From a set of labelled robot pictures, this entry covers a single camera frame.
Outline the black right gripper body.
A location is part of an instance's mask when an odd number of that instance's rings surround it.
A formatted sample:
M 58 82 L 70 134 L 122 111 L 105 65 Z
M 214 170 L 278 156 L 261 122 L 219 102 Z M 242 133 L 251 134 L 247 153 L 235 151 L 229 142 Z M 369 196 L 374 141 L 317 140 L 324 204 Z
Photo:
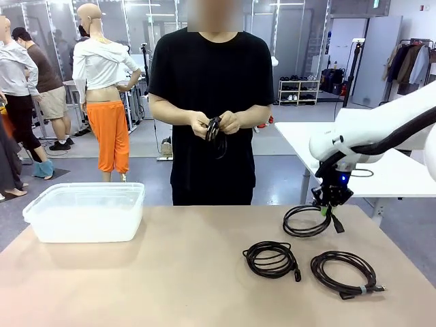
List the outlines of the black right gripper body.
M 354 194 L 348 187 L 351 171 L 340 171 L 329 168 L 322 176 L 319 187 L 312 188 L 314 206 L 340 206 L 345 204 Z

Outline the person's left hand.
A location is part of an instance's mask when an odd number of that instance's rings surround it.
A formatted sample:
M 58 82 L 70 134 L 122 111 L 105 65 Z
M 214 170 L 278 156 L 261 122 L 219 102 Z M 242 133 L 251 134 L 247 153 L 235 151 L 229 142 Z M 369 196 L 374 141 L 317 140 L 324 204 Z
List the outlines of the person's left hand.
M 220 117 L 219 130 L 227 135 L 235 134 L 240 129 L 237 114 L 226 111 Z

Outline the person's right hand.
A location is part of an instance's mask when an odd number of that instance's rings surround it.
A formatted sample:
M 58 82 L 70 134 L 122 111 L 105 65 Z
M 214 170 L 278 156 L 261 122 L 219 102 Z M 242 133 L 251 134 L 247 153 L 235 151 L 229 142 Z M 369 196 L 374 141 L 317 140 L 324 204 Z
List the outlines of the person's right hand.
M 210 119 L 203 112 L 192 111 L 189 114 L 189 122 L 194 135 L 205 140 Z

